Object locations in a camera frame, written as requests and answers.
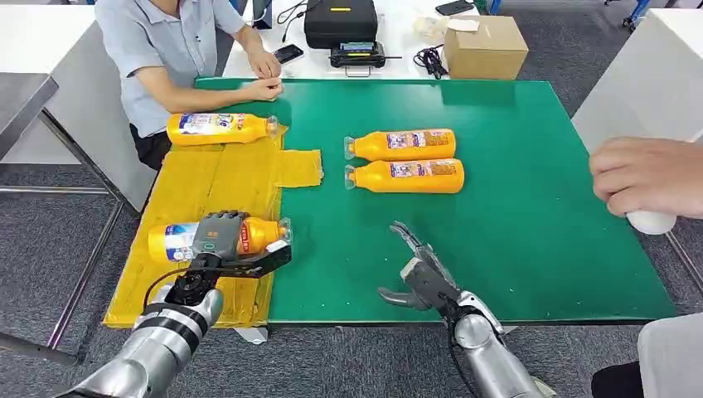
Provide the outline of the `person's right hand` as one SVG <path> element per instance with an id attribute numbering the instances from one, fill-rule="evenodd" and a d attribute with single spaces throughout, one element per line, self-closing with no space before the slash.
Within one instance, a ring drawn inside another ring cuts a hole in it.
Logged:
<path id="1" fill-rule="evenodd" d="M 589 155 L 596 197 L 615 216 L 651 211 L 702 218 L 702 146 L 614 138 Z"/>
<path id="2" fill-rule="evenodd" d="M 284 91 L 283 81 L 279 77 L 258 79 L 240 89 L 249 101 L 274 101 Z"/>

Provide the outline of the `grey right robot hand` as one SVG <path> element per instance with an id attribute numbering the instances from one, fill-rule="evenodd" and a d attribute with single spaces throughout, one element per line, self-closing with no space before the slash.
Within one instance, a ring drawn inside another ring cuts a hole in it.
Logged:
<path id="1" fill-rule="evenodd" d="M 410 247 L 413 256 L 400 271 L 400 277 L 409 292 L 391 292 L 379 287 L 378 294 L 391 305 L 415 308 L 419 311 L 436 310 L 441 317 L 448 316 L 448 301 L 456 302 L 460 289 L 444 268 L 429 244 L 422 243 L 408 226 L 394 221 L 390 229 Z"/>

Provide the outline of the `person's left hand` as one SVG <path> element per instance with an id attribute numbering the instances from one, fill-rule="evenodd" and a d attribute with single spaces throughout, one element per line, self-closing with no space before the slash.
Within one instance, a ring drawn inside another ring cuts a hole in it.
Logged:
<path id="1" fill-rule="evenodd" d="M 278 59 L 263 49 L 247 52 L 248 62 L 251 70 L 260 79 L 279 78 L 281 65 Z"/>

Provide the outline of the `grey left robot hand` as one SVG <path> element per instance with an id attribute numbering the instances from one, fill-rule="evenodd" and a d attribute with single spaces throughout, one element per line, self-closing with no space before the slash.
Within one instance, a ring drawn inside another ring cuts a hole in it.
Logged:
<path id="1" fill-rule="evenodd" d="M 237 260 L 239 255 L 236 245 L 244 220 L 249 216 L 249 213 L 237 210 L 208 213 L 196 228 L 192 243 L 194 255 L 214 255 L 225 261 Z"/>

